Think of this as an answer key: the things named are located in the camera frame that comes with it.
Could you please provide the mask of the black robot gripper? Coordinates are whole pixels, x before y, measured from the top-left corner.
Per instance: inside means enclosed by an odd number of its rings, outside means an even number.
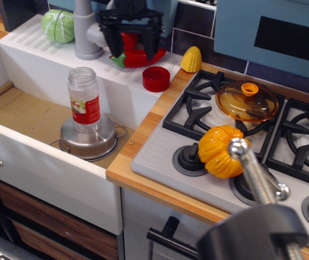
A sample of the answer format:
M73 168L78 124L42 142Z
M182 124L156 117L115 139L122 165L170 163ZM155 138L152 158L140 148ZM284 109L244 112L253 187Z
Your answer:
M97 12L98 22L114 57L123 53L121 33L143 35L146 58L151 61L158 53L163 32L163 13L149 8L147 1L110 1L107 9Z

